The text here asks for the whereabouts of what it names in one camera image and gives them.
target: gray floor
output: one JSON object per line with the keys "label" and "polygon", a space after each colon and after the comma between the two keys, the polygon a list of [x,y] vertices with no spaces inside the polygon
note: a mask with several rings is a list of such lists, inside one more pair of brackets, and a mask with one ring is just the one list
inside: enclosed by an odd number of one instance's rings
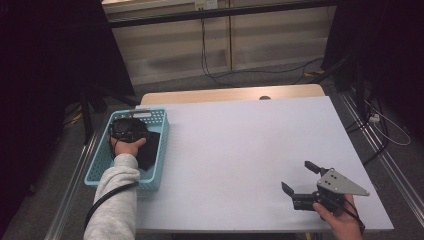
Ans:
{"label": "gray floor", "polygon": [[[265,67],[261,71],[281,71],[297,67],[299,64]],[[306,72],[318,70],[319,61],[307,66]],[[289,85],[299,80],[302,69],[297,71],[271,74],[264,72],[239,73],[228,75],[217,79],[218,81],[229,83],[238,87]],[[310,78],[303,78],[299,83],[307,83]],[[325,93],[330,96],[339,114],[342,123],[347,126],[354,121],[348,111],[341,93],[334,88],[333,79],[322,83]],[[197,89],[228,88],[229,86],[213,82],[206,76],[192,77],[186,79],[172,80],[156,84],[145,84],[136,86],[137,101],[149,92],[181,91]],[[110,108],[128,108],[119,105],[113,99],[106,99]],[[389,106],[384,106],[387,116],[396,123],[401,124],[395,112]],[[105,114],[93,113],[94,126],[99,127],[103,122]],[[393,126],[389,125],[391,137],[404,141],[403,135]],[[373,150],[361,131],[349,134],[351,141],[362,161],[368,159]],[[3,239],[44,239],[49,226],[53,220],[56,210],[64,196],[65,190],[72,177],[73,169],[77,165],[81,151],[83,150],[84,128],[82,121],[76,124],[67,124],[56,145],[55,152],[50,159],[50,164],[45,168],[42,177],[35,184],[35,194],[26,197],[18,213],[15,215],[8,231]],[[423,142],[412,137],[412,142],[408,146],[398,146],[390,143],[387,150],[405,174],[411,185],[415,188],[419,196],[424,196],[424,148]],[[424,228],[417,220],[409,204],[398,190],[398,187],[384,168],[381,158],[370,163],[366,170],[373,181],[378,186],[379,194],[383,205],[393,222],[395,230],[380,233],[366,233],[365,239],[423,239]],[[91,201],[92,191],[87,192],[85,201]],[[78,209],[78,205],[85,202],[76,202],[73,209]],[[63,231],[62,239],[81,239],[83,233],[83,220],[85,211],[74,210]],[[148,240],[169,240],[169,239],[294,239],[293,235],[283,234],[139,234],[137,239]],[[303,234],[296,234],[297,239],[305,239]],[[324,234],[324,239],[333,239],[330,233]]]}

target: black cable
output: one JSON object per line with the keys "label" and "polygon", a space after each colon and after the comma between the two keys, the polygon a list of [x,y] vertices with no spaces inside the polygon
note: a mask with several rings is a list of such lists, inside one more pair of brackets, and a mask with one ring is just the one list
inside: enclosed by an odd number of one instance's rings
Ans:
{"label": "black cable", "polygon": [[242,71],[234,71],[234,72],[224,73],[224,74],[218,75],[218,76],[212,76],[212,74],[209,72],[209,67],[208,67],[208,62],[207,62],[207,57],[206,57],[206,43],[205,43],[206,30],[205,30],[205,21],[204,21],[204,19],[201,19],[201,24],[202,24],[202,70],[203,70],[203,73],[207,77],[209,77],[210,79],[212,79],[217,84],[221,84],[221,85],[225,85],[225,86],[230,86],[230,87],[236,87],[236,88],[238,88],[239,86],[235,86],[235,85],[227,84],[227,83],[222,83],[222,82],[217,81],[216,79],[217,78],[222,78],[222,77],[225,77],[225,76],[228,76],[228,75],[232,75],[232,74],[237,74],[237,73],[271,73],[271,74],[277,74],[277,73],[286,73],[286,72],[292,72],[292,71],[296,71],[296,70],[299,70],[299,69],[303,69],[302,70],[302,75],[300,76],[300,78],[297,79],[294,83],[292,83],[294,85],[294,84],[298,83],[300,80],[302,80],[303,75],[305,73],[305,68],[309,64],[311,64],[311,63],[313,63],[315,61],[318,61],[318,60],[322,60],[323,59],[322,57],[315,58],[315,59],[313,59],[313,60],[311,60],[311,61],[309,61],[309,62],[307,62],[307,63],[305,63],[305,64],[303,64],[303,65],[301,65],[299,67],[295,67],[295,68],[287,69],[287,70],[281,70],[281,71],[242,70]]}
{"label": "black cable", "polygon": [[[382,108],[382,106],[381,106],[381,102],[380,102],[380,100],[377,98],[377,103],[378,103],[378,107],[379,107],[379,112],[381,113],[381,114],[383,114],[383,108]],[[389,131],[388,131],[388,129],[387,129],[387,124],[386,124],[386,121],[385,121],[385,119],[384,118],[381,118],[380,119],[380,124],[381,124],[381,126],[382,126],[382,128],[383,128],[383,131],[384,131],[384,135],[386,135],[387,137],[389,137]],[[384,139],[383,139],[383,141],[382,141],[382,143],[381,143],[381,146],[379,147],[379,149],[370,157],[370,158],[368,158],[366,161],[364,161],[364,162],[362,162],[362,165],[363,166],[366,166],[366,165],[368,165],[372,160],[374,160],[375,158],[377,158],[377,156],[378,155],[380,155],[386,148],[387,148],[387,146],[388,146],[388,144],[389,144],[389,141],[387,140],[387,138],[385,137]]]}
{"label": "black cable", "polygon": [[138,182],[133,182],[133,183],[129,183],[120,187],[117,187],[113,190],[111,190],[110,192],[106,193],[105,195],[103,195],[99,200],[97,200],[97,202],[90,208],[90,210],[87,213],[87,216],[85,218],[85,223],[84,223],[84,230],[87,228],[88,223],[90,222],[91,217],[93,216],[94,212],[97,210],[97,208],[100,207],[100,205],[102,205],[106,200],[108,200],[109,198],[115,196],[116,194],[123,192],[127,189],[133,188],[133,187],[137,187],[138,186]]}
{"label": "black cable", "polygon": [[353,219],[355,219],[358,224],[359,224],[359,230],[361,231],[361,235],[364,234],[365,231],[365,225],[364,223],[361,221],[361,219],[359,218],[359,215],[355,215],[353,214],[351,211],[347,210],[344,206],[340,206],[338,203],[334,202],[333,200],[331,200],[330,198],[327,198],[324,195],[320,196],[322,199],[325,199],[327,202],[329,202],[331,205],[333,205],[334,207],[337,207],[339,209],[341,209],[343,212],[345,212],[347,215],[351,216]]}
{"label": "black cable", "polygon": [[206,31],[205,31],[205,20],[204,20],[204,19],[201,19],[200,21],[201,21],[201,23],[202,23],[202,70],[203,70],[203,73],[204,73],[207,77],[209,77],[210,79],[212,79],[212,81],[214,81],[214,82],[215,82],[215,83],[217,83],[217,84],[224,85],[224,86],[230,86],[230,87],[238,88],[238,86],[235,86],[235,85],[233,85],[233,84],[222,83],[222,82],[217,81],[217,80],[215,79],[215,77],[213,77],[213,76],[211,75],[211,73],[209,72],[209,68],[208,68],[208,61],[207,61],[207,58],[206,58],[206,43],[205,43],[205,35],[206,35]]}

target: cable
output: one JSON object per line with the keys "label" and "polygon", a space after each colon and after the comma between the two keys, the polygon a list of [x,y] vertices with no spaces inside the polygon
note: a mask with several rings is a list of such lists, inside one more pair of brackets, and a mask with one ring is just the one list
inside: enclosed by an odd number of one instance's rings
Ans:
{"label": "cable", "polygon": [[347,215],[351,216],[353,219],[355,219],[358,224],[359,224],[359,230],[361,231],[361,235],[364,234],[365,231],[365,225],[364,223],[361,221],[361,219],[359,218],[359,215],[355,215],[353,214],[351,211],[347,210],[344,206],[340,206],[338,203],[334,202],[333,200],[331,200],[330,198],[327,198],[325,195],[321,195],[321,198],[325,199],[326,201],[328,201],[330,204],[332,204],[334,207],[337,207],[339,209],[341,209],[343,212],[345,212]]}
{"label": "cable", "polygon": [[242,71],[233,71],[233,72],[228,72],[228,73],[224,73],[224,74],[217,75],[217,76],[212,76],[212,74],[209,72],[209,67],[208,67],[208,62],[207,62],[207,57],[206,57],[206,43],[205,43],[206,30],[205,30],[205,21],[204,21],[204,19],[201,19],[201,25],[202,25],[202,62],[201,62],[202,63],[202,70],[203,70],[203,73],[207,77],[209,77],[210,79],[212,79],[217,84],[221,84],[221,85],[225,85],[225,86],[230,86],[230,87],[236,87],[236,88],[238,88],[239,86],[235,86],[235,85],[228,84],[228,83],[222,83],[222,82],[217,81],[216,79],[217,78],[222,78],[222,77],[225,77],[225,76],[228,76],[228,75],[232,75],[232,74],[238,74],[238,73],[271,73],[271,74],[278,74],[278,73],[286,73],[286,72],[292,72],[292,71],[296,71],[296,70],[299,70],[299,69],[303,69],[302,70],[302,75],[300,76],[300,78],[297,79],[294,83],[292,83],[294,85],[294,84],[298,83],[303,78],[303,75],[305,73],[305,68],[309,64],[311,64],[311,63],[313,63],[315,61],[318,61],[318,60],[322,60],[323,59],[322,57],[315,58],[315,59],[313,59],[313,60],[311,60],[311,61],[309,61],[309,62],[307,62],[307,63],[305,63],[305,64],[303,64],[301,66],[298,66],[298,67],[295,67],[295,68],[292,68],[292,69],[281,70],[281,71],[242,70]]}
{"label": "cable", "polygon": [[409,135],[401,128],[399,127],[396,123],[394,123],[392,120],[390,120],[388,117],[384,116],[384,114],[382,114],[381,112],[377,111],[377,109],[375,109],[370,103],[368,103],[367,101],[365,101],[366,104],[368,104],[377,114],[379,114],[380,116],[382,116],[385,120],[389,121],[391,124],[393,124],[395,127],[397,127],[403,134],[405,134],[405,136],[408,138],[408,142],[407,143],[399,143],[394,141],[393,139],[391,139],[389,136],[387,136],[387,133],[383,133],[375,124],[374,122],[374,127],[377,129],[378,132],[381,133],[381,135],[383,135],[387,140],[391,141],[392,143],[395,143],[397,145],[400,146],[407,146],[411,143],[411,138],[409,137]]}
{"label": "cable", "polygon": [[88,223],[90,222],[91,217],[93,216],[94,212],[97,210],[97,208],[100,207],[100,205],[102,205],[106,200],[108,200],[109,198],[115,196],[116,194],[123,192],[127,189],[133,188],[133,187],[137,187],[138,186],[138,182],[133,182],[133,183],[129,183],[120,187],[117,187],[113,190],[111,190],[110,192],[106,193],[105,195],[103,195],[99,200],[97,200],[97,202],[90,208],[90,210],[87,213],[87,216],[85,218],[85,223],[84,223],[84,230],[87,228]]}
{"label": "cable", "polygon": [[[379,107],[381,113],[383,113],[383,108],[381,107],[381,102],[380,102],[380,100],[378,98],[377,98],[377,103],[378,103],[378,107]],[[388,132],[388,129],[387,129],[386,121],[385,121],[384,118],[381,119],[380,124],[382,125],[383,131],[386,133],[386,136],[389,136],[389,132]],[[364,167],[366,165],[368,165],[372,160],[374,160],[378,155],[380,155],[384,151],[384,149],[386,149],[386,147],[388,146],[388,144],[389,144],[389,142],[387,141],[387,138],[384,138],[383,139],[383,142],[382,142],[382,144],[380,146],[380,148],[374,153],[374,155],[372,155],[366,161],[362,162],[362,165]]]}
{"label": "cable", "polygon": [[205,31],[205,20],[204,20],[204,19],[201,19],[201,23],[202,23],[202,70],[203,70],[203,73],[204,73],[207,77],[209,77],[210,79],[212,79],[212,81],[214,81],[214,82],[215,82],[215,83],[217,83],[217,84],[221,84],[221,85],[224,85],[224,86],[230,86],[230,87],[238,88],[238,86],[235,86],[235,85],[233,85],[233,84],[222,83],[222,82],[217,81],[217,80],[215,79],[215,77],[213,77],[213,76],[211,75],[211,73],[209,72],[209,68],[208,68],[208,61],[207,61],[207,58],[206,58],[206,43],[205,43],[205,35],[206,35],[206,31]]}

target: blue plastic basket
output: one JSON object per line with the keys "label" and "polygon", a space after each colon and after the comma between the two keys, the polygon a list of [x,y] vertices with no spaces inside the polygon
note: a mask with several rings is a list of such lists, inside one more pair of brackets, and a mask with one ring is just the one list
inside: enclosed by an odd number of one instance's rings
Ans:
{"label": "blue plastic basket", "polygon": [[[138,190],[141,191],[157,191],[159,190],[163,162],[165,158],[166,142],[168,139],[169,123],[166,115],[166,110],[163,108],[150,108],[150,109],[137,109],[137,110],[125,110],[117,111],[112,113],[108,125],[113,120],[122,117],[135,117],[139,118],[146,123],[147,129],[152,132],[160,133],[159,147],[156,157],[156,163],[154,166],[149,168],[147,171],[139,169],[140,180]],[[98,186],[100,178],[106,169],[113,166],[113,159],[110,152],[108,140],[108,127],[106,127],[100,144],[94,154],[93,161],[91,162],[90,168],[88,169],[87,175],[85,176],[84,182],[89,186]]]}

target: person's hand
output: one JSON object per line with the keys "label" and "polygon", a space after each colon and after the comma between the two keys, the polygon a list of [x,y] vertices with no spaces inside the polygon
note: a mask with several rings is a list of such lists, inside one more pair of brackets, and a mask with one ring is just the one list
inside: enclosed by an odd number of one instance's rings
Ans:
{"label": "person's hand", "polygon": [[112,146],[114,146],[116,156],[118,156],[119,154],[128,153],[135,157],[137,156],[138,148],[146,143],[145,138],[141,138],[133,143],[118,141],[115,138],[111,138],[110,141]]}
{"label": "person's hand", "polygon": [[[353,202],[353,196],[350,194],[345,195],[346,201],[349,201],[352,203],[353,206],[355,206]],[[324,206],[322,206],[319,203],[314,203],[313,205],[315,211],[330,225],[331,230],[333,231],[333,234],[336,236],[338,240],[361,240],[362,235],[361,231],[359,229],[358,222],[349,216],[347,213],[345,213],[342,210],[337,210],[332,214],[329,212]],[[344,203],[344,207],[355,214],[355,210],[353,207],[348,203]]]}

